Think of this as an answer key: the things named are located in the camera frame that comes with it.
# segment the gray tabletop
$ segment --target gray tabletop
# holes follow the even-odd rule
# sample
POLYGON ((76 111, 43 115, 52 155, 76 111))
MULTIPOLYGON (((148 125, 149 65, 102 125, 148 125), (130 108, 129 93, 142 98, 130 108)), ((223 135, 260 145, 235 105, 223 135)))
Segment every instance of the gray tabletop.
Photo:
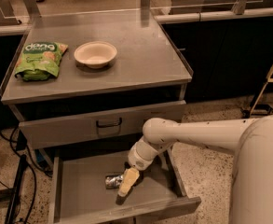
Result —
POLYGON ((59 76, 25 82, 13 72, 2 96, 4 104, 184 84, 192 78, 160 26, 150 14, 144 19, 141 10, 38 18, 25 44, 37 41, 69 46, 59 76), (117 48, 115 62, 100 70, 77 67, 75 49, 97 40, 117 48))

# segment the black handle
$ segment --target black handle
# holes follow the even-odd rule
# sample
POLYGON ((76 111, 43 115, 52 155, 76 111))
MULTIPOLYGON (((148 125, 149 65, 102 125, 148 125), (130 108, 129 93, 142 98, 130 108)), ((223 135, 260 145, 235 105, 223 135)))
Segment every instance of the black handle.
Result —
POLYGON ((99 124, 99 121, 96 121, 96 125, 98 128, 109 128, 109 127, 119 126, 121 125, 122 122, 123 122, 123 119, 120 117, 117 122, 101 125, 99 124))

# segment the green snack bag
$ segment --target green snack bag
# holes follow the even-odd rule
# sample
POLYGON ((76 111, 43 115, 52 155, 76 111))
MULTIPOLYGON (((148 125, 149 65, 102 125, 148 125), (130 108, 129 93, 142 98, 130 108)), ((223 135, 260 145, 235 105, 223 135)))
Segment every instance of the green snack bag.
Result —
POLYGON ((15 76, 21 75, 25 81, 57 77, 61 56, 67 48, 67 45, 58 42, 34 42, 25 45, 16 63, 15 76))

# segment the bowl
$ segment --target bowl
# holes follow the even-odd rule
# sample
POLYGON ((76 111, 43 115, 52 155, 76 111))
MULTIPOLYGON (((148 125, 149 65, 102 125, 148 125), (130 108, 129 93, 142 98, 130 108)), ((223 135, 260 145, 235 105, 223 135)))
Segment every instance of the bowl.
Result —
POLYGON ((109 64, 117 55, 115 46, 103 41, 88 42, 79 46, 74 57, 92 69, 100 69, 109 64))

